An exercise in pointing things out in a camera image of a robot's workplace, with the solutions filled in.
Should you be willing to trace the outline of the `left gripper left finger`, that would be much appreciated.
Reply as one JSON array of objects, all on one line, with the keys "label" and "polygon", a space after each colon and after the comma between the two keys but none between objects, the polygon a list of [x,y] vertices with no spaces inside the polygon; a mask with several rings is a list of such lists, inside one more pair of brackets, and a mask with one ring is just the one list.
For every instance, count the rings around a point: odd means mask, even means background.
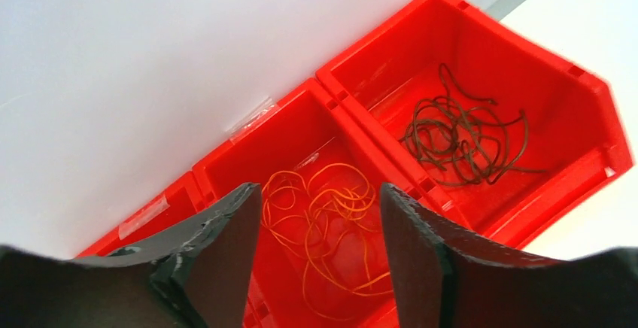
[{"label": "left gripper left finger", "polygon": [[187,327],[240,327],[260,229],[261,186],[246,182],[154,235],[77,263],[149,270],[150,293]]}]

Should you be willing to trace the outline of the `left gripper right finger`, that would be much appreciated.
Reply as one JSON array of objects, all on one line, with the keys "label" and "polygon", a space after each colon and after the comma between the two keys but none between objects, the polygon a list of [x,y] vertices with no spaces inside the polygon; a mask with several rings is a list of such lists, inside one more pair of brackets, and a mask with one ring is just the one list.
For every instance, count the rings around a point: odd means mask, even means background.
[{"label": "left gripper right finger", "polygon": [[518,273],[557,263],[485,238],[380,188],[384,243],[401,327],[530,327]]}]

